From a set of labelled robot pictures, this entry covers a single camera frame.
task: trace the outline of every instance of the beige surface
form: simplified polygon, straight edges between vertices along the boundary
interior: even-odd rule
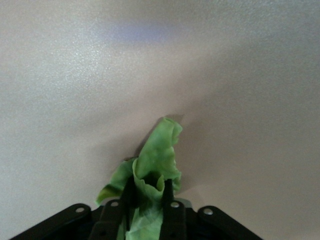
[[[320,3],[0,3],[0,239],[94,207],[162,116],[178,195],[268,240],[320,236]]]

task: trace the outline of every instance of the table surface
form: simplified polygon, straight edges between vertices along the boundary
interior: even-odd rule
[[[157,121],[177,195],[268,240],[320,235],[320,3],[0,3],[0,239],[94,200]]]

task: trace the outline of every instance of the silver screw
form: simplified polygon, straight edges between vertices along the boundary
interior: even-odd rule
[[[119,205],[119,203],[117,201],[114,201],[111,203],[111,207],[117,207]]]
[[[210,208],[203,209],[203,212],[205,215],[212,215],[214,212]]]
[[[75,212],[76,213],[82,213],[85,209],[83,207],[78,207]]]
[[[176,201],[173,201],[170,206],[173,208],[178,208],[180,205]]]

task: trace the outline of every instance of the leafy vegetable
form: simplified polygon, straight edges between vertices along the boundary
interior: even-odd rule
[[[182,127],[177,122],[163,118],[139,156],[122,162],[96,199],[99,205],[105,198],[120,196],[127,180],[133,175],[139,190],[139,207],[134,212],[130,231],[126,233],[127,240],[159,239],[165,180],[172,179],[173,189],[180,189],[181,172],[176,168],[173,145],[178,142],[181,131]]]

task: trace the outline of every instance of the lettuce leaf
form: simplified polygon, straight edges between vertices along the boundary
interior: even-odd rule
[[[147,139],[139,156],[122,162],[109,184],[98,194],[98,205],[105,198],[120,196],[127,180],[133,175],[139,193],[139,207],[134,212],[126,240],[159,239],[165,180],[172,179],[175,191],[181,186],[181,172],[176,167],[173,148],[181,131],[182,127],[177,122],[164,117]]]

